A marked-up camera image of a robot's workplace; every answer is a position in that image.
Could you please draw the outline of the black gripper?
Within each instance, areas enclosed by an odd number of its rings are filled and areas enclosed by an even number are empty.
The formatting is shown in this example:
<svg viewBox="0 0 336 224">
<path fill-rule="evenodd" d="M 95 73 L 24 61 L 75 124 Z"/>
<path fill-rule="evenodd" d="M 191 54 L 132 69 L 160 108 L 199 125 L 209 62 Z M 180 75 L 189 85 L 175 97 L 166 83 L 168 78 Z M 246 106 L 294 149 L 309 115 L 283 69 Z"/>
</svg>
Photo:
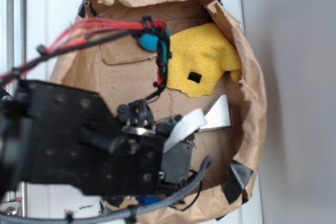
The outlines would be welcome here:
<svg viewBox="0 0 336 224">
<path fill-rule="evenodd" d="M 156 121 L 144 99 L 113 115 L 97 93 L 21 81 L 18 104 L 27 141 L 21 181 L 110 197 L 170 194 L 187 182 L 191 146 L 163 150 L 179 117 Z"/>
</svg>

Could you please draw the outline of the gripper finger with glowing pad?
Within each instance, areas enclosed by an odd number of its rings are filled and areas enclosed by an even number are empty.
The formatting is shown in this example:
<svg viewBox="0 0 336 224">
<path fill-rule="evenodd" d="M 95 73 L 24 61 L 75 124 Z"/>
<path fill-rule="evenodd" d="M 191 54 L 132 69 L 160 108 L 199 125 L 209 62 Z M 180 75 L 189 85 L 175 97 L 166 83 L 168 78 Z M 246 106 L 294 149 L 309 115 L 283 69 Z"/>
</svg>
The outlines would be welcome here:
<svg viewBox="0 0 336 224">
<path fill-rule="evenodd" d="M 166 153 L 176 144 L 193 134 L 200 127 L 206 125 L 207 121 L 202 109 L 198 108 L 184 117 L 173 127 L 173 130 L 164 143 L 163 152 Z"/>
</svg>

